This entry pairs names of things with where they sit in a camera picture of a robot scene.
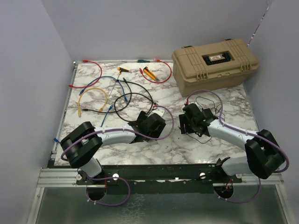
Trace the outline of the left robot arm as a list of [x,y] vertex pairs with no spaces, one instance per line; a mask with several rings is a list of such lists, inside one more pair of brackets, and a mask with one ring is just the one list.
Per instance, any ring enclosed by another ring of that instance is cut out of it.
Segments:
[[87,121],[62,139],[60,146],[71,168],[81,169],[91,183],[98,184],[104,176],[100,162],[94,158],[100,147],[149,141],[148,137],[159,138],[165,125],[160,115],[153,113],[148,116],[144,111],[139,113],[136,121],[115,127],[113,132],[107,132],[102,127],[97,129]]

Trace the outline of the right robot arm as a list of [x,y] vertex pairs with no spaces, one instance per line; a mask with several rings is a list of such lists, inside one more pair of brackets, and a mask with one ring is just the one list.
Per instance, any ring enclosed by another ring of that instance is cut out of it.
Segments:
[[192,103],[183,107],[179,115],[182,134],[195,133],[224,140],[244,150],[246,155],[217,161],[215,179],[226,182],[233,175],[254,174],[267,179],[286,161],[274,136],[268,130],[254,132],[219,120],[210,109],[199,109]]

